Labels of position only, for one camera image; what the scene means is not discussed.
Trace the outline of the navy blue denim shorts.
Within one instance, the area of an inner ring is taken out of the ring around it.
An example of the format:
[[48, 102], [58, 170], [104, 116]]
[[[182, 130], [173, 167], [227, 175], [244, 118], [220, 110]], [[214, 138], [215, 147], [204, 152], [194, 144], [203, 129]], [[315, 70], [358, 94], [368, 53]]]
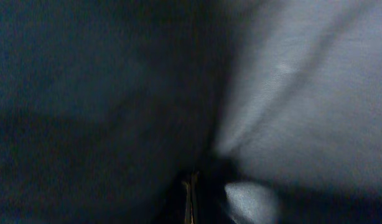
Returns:
[[382, 223], [382, 1], [0, 1], [0, 223]]

